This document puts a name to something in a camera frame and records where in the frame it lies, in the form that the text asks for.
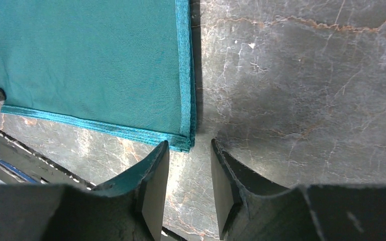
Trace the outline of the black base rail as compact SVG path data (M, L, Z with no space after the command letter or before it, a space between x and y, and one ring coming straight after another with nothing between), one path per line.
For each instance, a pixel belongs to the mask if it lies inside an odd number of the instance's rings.
M83 190L92 190L97 186L33 152L2 131L0 184L67 184ZM181 237L165 228L162 222L160 240L181 240Z

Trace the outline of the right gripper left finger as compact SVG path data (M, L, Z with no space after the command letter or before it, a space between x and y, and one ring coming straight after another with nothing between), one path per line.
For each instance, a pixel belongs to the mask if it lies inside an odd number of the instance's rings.
M163 141L92 190L0 184L0 240L160 240L168 172Z

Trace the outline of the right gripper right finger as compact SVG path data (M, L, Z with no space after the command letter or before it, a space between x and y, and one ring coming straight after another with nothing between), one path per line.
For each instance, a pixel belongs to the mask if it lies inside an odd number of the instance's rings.
M220 240L386 240L386 184L286 188L211 141Z

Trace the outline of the teal cloth napkin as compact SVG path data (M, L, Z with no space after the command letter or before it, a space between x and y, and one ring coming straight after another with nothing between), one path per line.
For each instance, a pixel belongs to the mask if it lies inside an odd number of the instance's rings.
M189 1L0 1L5 114L195 144Z

